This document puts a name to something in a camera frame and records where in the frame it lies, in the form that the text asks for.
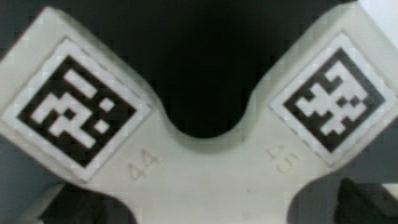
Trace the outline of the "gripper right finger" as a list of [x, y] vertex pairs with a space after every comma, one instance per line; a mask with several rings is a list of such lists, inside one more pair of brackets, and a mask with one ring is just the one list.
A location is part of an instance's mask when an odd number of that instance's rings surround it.
[[398, 183], [342, 180], [335, 224], [398, 224]]

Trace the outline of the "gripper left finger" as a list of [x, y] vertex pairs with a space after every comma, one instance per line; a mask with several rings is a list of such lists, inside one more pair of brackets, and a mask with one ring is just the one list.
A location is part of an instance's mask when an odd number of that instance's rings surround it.
[[40, 220], [45, 224], [137, 224], [120, 200], [72, 184], [64, 185]]

